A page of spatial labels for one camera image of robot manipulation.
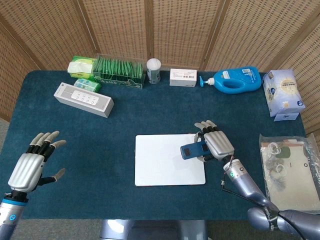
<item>gray floor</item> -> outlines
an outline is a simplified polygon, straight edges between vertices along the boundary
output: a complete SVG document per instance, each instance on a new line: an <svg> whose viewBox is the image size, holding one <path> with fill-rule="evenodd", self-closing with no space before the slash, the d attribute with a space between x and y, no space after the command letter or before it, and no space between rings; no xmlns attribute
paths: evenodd
<svg viewBox="0 0 320 240"><path fill-rule="evenodd" d="M0 118L0 151L9 123ZM99 219L22 219L12 240L98 240L102 221ZM209 221L213 240L298 240L282 232L265 232L252 228L246 221ZM171 240L174 229L135 228L129 239Z"/></svg>

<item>clear plastic bag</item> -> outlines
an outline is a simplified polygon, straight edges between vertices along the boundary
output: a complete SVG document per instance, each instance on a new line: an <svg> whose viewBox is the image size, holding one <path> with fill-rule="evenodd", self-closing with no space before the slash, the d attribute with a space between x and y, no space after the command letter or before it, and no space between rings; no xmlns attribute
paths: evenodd
<svg viewBox="0 0 320 240"><path fill-rule="evenodd" d="M281 210L320 213L320 153L309 137L259 137L265 191Z"/></svg>

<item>small white box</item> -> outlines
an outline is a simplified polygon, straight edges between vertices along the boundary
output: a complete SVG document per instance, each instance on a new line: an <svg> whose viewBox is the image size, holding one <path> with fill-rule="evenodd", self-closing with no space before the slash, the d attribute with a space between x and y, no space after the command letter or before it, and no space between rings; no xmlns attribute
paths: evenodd
<svg viewBox="0 0 320 240"><path fill-rule="evenodd" d="M54 97L63 104L107 118L114 106L111 97L62 82Z"/></svg>
<svg viewBox="0 0 320 240"><path fill-rule="evenodd" d="M197 70L170 69L170 86L194 87L197 83Z"/></svg>

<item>white board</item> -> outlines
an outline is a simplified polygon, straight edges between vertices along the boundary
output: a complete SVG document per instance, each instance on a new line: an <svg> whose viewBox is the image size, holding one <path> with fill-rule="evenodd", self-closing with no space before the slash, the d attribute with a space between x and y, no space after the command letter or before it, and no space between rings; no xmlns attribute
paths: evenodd
<svg viewBox="0 0 320 240"><path fill-rule="evenodd" d="M202 185L204 163L184 160L180 147L194 142L194 134L137 135L135 137L136 186Z"/></svg>

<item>tissue pack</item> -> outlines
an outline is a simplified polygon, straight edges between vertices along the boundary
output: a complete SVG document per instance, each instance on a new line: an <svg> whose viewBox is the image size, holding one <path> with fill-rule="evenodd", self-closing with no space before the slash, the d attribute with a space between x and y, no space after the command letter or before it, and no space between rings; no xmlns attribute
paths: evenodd
<svg viewBox="0 0 320 240"><path fill-rule="evenodd" d="M90 57L85 57L85 56L73 56L71 62L79 62L79 63L85 63L85 64L91 64L94 65L96 62L96 58L90 58ZM91 81L96 81L95 76L92 73L86 73L86 72L74 72L74 73L69 73L72 78L77 78L77 79L88 79Z"/></svg>
<svg viewBox="0 0 320 240"><path fill-rule="evenodd" d="M306 107L292 69L271 70L262 83L270 117L275 116L275 121L295 120Z"/></svg>

